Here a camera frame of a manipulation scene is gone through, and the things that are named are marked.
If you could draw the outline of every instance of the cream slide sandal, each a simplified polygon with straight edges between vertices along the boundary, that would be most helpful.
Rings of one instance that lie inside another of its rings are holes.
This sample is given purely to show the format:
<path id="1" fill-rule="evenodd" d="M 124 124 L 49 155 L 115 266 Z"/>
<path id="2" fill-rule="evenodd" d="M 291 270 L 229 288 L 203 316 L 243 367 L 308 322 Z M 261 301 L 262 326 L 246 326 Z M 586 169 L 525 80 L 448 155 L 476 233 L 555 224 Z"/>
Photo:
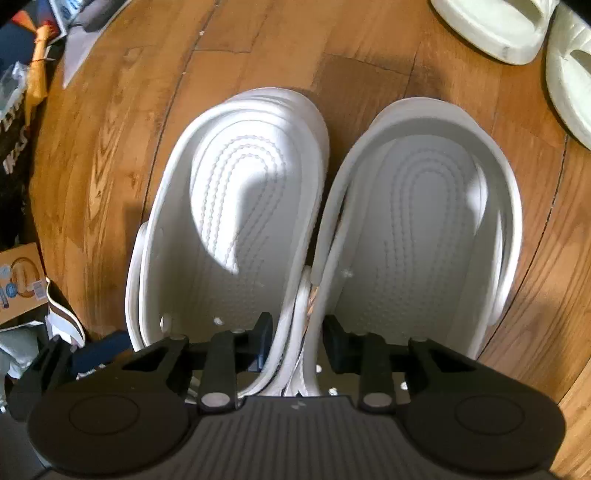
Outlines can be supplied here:
<path id="1" fill-rule="evenodd" d="M 305 315 L 294 316 L 294 308 L 306 293 L 304 260 L 328 152 L 320 112 L 285 89 L 241 93 L 187 127 L 132 256 L 126 321 L 135 349 L 170 334 L 208 341 L 250 329 L 270 312 L 267 361 L 239 395 L 271 380 L 282 390 L 289 375 L 283 385 L 273 377 L 282 359 L 295 365 L 299 352 Z"/>
<path id="2" fill-rule="evenodd" d="M 384 109 L 330 189 L 311 272 L 316 301 L 288 392 L 328 387 L 316 376 L 331 374 L 317 361 L 326 314 L 348 332 L 397 344 L 426 336 L 474 358 L 502 313 L 521 232 L 509 162 L 466 112 L 427 98 Z"/>
<path id="3" fill-rule="evenodd" d="M 467 41 L 515 65 L 538 54 L 558 0 L 431 0 L 435 10 Z"/>
<path id="4" fill-rule="evenodd" d="M 591 149 L 591 27 L 563 4 L 550 29 L 546 84 L 560 118 Z"/>

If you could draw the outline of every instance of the cardboard box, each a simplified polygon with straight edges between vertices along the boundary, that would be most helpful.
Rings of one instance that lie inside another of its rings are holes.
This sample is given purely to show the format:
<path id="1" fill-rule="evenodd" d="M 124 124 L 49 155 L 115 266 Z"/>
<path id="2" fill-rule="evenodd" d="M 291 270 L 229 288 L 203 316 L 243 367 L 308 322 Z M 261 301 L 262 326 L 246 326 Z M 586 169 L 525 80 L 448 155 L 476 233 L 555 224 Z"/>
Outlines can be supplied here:
<path id="1" fill-rule="evenodd" d="M 0 325 L 44 303 L 47 283 L 37 245 L 0 252 Z"/>

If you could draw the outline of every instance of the wooden floor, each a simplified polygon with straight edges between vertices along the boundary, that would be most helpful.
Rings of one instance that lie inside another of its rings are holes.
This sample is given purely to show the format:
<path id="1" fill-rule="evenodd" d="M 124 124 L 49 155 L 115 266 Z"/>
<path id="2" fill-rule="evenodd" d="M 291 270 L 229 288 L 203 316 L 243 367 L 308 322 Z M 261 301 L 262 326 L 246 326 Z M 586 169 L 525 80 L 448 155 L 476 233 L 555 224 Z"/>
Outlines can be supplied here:
<path id="1" fill-rule="evenodd" d="M 135 233 L 170 151 L 232 94 L 308 96 L 329 127 L 329 179 L 387 104 L 453 102 L 504 150 L 524 206 L 518 274 L 480 359 L 560 403 L 554 470 L 591 478 L 591 153 L 557 120 L 543 72 L 543 53 L 519 67 L 478 53 L 428 0 L 135 0 L 67 90 L 61 66 L 51 86 L 31 184 L 47 273 L 92 335 L 123 328 Z"/>

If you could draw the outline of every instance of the barcode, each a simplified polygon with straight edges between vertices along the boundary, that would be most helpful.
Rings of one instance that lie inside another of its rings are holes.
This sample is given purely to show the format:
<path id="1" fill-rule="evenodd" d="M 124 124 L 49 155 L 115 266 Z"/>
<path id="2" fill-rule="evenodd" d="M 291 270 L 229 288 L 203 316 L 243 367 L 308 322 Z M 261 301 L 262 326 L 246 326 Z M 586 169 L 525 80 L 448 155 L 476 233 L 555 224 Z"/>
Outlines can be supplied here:
<path id="1" fill-rule="evenodd" d="M 41 280 L 33 282 L 33 291 L 35 292 L 35 298 L 37 300 L 45 300 L 47 298 L 47 294 Z"/>

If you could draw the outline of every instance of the blue sticker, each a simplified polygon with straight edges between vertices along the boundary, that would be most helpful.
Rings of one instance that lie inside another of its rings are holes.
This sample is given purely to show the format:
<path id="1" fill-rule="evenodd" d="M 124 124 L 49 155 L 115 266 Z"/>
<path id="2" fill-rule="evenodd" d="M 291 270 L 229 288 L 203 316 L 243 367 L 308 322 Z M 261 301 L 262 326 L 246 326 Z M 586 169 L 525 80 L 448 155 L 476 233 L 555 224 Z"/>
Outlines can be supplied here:
<path id="1" fill-rule="evenodd" d="M 8 297 L 11 299 L 18 295 L 18 288 L 14 283 L 9 283 L 6 285 L 6 295 L 8 295 Z"/>

